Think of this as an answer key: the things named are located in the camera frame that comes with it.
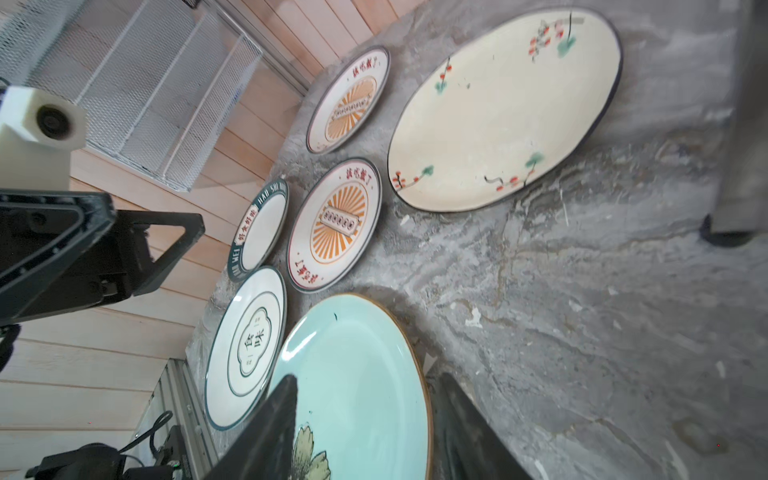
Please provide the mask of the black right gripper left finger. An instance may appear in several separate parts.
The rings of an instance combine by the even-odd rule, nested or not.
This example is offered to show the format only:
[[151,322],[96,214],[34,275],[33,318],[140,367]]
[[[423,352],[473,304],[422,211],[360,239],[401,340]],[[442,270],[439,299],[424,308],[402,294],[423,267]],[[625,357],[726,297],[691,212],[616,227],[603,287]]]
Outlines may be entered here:
[[204,479],[288,479],[293,458],[297,395],[296,377],[286,375]]

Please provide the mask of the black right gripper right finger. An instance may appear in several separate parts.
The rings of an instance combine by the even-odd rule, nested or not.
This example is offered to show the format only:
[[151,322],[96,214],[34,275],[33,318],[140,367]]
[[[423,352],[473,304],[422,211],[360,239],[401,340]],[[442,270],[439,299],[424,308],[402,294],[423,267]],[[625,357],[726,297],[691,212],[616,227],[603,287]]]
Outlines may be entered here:
[[521,466],[449,373],[433,381],[439,464],[446,479],[524,479]]

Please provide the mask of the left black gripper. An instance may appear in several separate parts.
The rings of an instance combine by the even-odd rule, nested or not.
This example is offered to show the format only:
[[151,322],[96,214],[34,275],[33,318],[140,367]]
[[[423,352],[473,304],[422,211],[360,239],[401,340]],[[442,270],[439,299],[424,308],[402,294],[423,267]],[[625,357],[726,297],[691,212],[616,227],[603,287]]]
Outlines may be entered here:
[[152,293],[204,233],[199,214],[116,213],[106,193],[3,189],[1,325]]

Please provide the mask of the mint green flower plate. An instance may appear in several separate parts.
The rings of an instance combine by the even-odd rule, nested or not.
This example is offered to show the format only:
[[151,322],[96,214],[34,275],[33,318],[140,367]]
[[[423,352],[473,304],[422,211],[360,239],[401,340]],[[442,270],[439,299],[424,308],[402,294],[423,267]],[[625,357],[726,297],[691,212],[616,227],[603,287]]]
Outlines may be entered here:
[[297,381],[290,479],[426,479],[432,414],[404,331],[354,293],[329,297],[299,320],[269,387]]

